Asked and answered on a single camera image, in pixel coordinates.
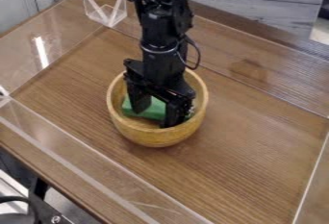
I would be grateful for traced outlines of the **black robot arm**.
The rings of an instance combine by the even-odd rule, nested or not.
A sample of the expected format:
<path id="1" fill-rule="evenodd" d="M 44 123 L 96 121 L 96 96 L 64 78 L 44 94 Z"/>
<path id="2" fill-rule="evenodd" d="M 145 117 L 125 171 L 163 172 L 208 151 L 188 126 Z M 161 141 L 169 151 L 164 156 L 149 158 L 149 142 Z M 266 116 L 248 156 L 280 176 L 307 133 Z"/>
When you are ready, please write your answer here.
<path id="1" fill-rule="evenodd" d="M 132 111 L 143 112 L 153 98 L 165 104 L 161 126 L 183 123 L 192 106 L 195 91 L 183 78 L 187 46 L 185 32 L 192 27 L 187 0 L 128 0 L 141 26 L 140 60 L 123 61 L 124 81 Z"/>

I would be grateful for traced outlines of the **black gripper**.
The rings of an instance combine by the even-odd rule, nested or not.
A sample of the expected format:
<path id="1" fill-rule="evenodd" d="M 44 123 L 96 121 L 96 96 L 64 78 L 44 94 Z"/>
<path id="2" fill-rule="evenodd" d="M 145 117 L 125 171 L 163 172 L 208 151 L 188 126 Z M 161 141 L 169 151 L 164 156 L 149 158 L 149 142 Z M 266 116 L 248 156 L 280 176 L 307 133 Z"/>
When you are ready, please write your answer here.
<path id="1" fill-rule="evenodd" d="M 155 48 L 140 44 L 143 59 L 125 59 L 124 81 L 133 113 L 143 112 L 151 96 L 165 103 L 163 128 L 180 125 L 191 114 L 195 90 L 184 80 L 187 44 L 173 43 Z"/>

